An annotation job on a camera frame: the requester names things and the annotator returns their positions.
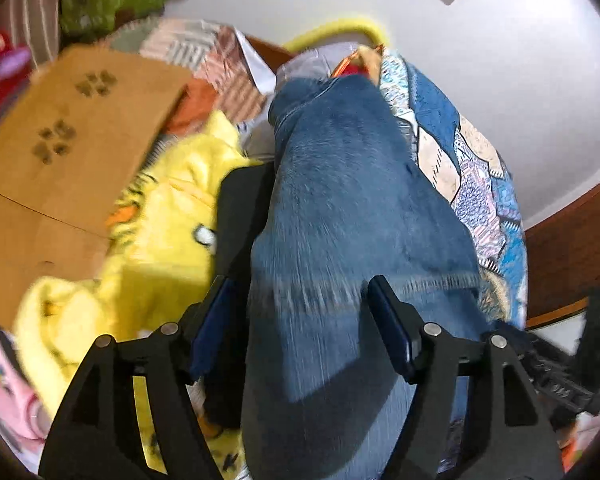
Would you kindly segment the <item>blue denim jacket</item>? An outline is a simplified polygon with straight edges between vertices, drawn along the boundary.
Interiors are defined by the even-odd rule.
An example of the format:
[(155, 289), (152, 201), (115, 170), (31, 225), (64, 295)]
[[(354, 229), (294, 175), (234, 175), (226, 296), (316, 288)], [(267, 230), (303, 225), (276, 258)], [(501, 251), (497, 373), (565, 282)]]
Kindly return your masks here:
[(256, 479), (376, 479), (414, 390), (366, 304), (381, 275), (457, 337), (488, 327), (474, 242), (363, 76), (294, 78), (268, 112), (276, 179), (251, 251), (242, 404)]

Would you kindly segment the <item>yellow duck hoodie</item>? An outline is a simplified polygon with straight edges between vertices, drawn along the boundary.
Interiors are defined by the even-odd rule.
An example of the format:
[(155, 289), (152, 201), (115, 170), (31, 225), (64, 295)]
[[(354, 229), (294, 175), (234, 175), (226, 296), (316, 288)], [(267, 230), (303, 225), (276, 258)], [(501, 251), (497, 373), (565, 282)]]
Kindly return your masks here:
[(236, 127), (215, 110), (122, 191), (97, 276), (43, 276), (29, 287), (15, 320), (18, 359), (48, 414), (57, 413), (97, 336), (148, 335), (204, 299), (214, 274), (221, 183), (252, 164)]

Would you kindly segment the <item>black garment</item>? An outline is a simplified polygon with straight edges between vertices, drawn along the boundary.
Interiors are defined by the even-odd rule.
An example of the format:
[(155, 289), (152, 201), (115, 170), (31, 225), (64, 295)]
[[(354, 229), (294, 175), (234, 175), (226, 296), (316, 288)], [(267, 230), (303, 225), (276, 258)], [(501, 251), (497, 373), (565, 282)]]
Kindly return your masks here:
[(230, 298), (218, 353), (204, 375), (204, 411), (210, 422), (227, 429), (240, 427), (249, 337), (251, 249), (268, 220), (274, 181), (272, 162), (234, 169), (221, 182), (216, 206), (214, 274), (230, 280)]

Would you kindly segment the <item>blue patchwork bedspread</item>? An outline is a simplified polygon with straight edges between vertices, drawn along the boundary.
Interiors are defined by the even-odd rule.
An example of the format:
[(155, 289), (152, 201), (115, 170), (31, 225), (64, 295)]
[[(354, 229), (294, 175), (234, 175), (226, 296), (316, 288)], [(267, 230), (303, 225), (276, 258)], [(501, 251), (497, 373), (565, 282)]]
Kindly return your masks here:
[(412, 147), (412, 159), (450, 203), (474, 242), (488, 318), (526, 326), (528, 256), (513, 177), (491, 142), (420, 70), (381, 53), (378, 88)]

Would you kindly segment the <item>brown cardboard paw box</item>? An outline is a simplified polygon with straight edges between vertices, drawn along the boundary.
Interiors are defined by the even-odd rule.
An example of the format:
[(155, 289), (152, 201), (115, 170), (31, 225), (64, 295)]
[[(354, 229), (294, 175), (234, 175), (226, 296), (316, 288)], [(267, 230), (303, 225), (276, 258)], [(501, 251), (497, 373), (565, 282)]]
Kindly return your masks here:
[(189, 82), (189, 70), (72, 46), (0, 122), (0, 325), (44, 275), (91, 278), (106, 219)]

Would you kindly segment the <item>yellow curved pillow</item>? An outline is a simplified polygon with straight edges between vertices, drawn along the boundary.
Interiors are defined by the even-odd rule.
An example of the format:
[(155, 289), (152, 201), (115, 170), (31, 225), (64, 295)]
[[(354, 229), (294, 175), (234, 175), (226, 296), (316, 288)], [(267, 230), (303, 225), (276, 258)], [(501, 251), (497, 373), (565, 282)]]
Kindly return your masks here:
[(389, 35), (384, 26), (368, 16), (355, 15), (337, 18), (312, 28), (308, 32), (286, 41), (283, 48), (290, 53), (299, 53), (324, 44), (327, 40), (347, 35), (364, 37), (374, 47), (386, 46), (389, 43)]

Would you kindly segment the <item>striped red curtain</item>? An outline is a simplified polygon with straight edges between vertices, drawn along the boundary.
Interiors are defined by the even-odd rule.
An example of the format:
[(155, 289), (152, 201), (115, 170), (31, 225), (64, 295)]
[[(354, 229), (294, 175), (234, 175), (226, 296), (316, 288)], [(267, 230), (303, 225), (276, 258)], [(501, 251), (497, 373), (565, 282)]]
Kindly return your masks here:
[(59, 0), (1, 0), (0, 31), (29, 48), (36, 70), (60, 49)]

